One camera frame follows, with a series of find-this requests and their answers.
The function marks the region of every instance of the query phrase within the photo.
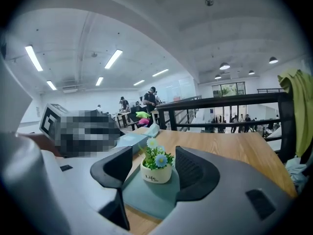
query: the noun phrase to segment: flower pot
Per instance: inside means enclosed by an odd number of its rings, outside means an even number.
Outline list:
[[[154,184],[164,184],[170,180],[172,175],[172,166],[167,164],[166,167],[161,169],[151,170],[143,166],[143,160],[140,164],[141,176],[144,180]]]

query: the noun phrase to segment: window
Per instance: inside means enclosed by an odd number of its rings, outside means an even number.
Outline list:
[[[245,95],[246,86],[244,82],[221,84],[212,86],[213,97]]]

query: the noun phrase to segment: teal mat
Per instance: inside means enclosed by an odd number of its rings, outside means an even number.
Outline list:
[[[179,177],[175,168],[167,183],[153,184],[142,179],[139,166],[123,185],[123,201],[140,212],[165,219],[175,207],[177,192]]]

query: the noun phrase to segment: pendant light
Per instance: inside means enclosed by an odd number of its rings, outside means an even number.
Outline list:
[[[269,63],[270,63],[270,64],[275,64],[275,63],[277,63],[277,62],[278,62],[278,60],[277,60],[276,57],[271,57],[271,58],[269,59]]]
[[[230,67],[228,63],[221,63],[220,70],[226,70]]]

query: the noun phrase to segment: ceiling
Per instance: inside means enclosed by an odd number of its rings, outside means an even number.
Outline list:
[[[23,85],[40,93],[51,90],[47,80],[58,89],[93,90],[103,76],[102,89],[134,88],[182,70],[211,82],[222,62],[231,65],[222,80],[247,77],[249,70],[257,76],[275,66],[271,56],[279,65],[308,53],[280,0],[38,1],[12,21],[6,60]],[[29,44],[44,71],[32,65]],[[104,69],[116,49],[123,54]]]

